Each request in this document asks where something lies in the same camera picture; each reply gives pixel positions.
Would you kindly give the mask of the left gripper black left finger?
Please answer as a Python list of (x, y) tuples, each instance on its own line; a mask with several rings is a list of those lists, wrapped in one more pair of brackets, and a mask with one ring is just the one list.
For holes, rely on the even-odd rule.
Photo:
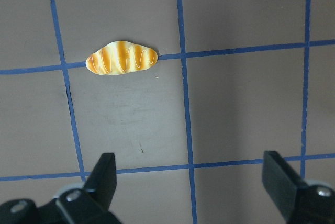
[(109, 211), (116, 185), (115, 155), (104, 153), (84, 184), (65, 187), (43, 206), (29, 198), (1, 204), (1, 223), (121, 223)]

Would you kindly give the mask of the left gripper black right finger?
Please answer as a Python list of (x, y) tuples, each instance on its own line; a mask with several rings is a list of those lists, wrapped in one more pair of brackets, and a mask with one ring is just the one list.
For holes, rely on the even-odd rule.
[(262, 184), (286, 223), (334, 223), (334, 188), (303, 179), (276, 151), (264, 151)]

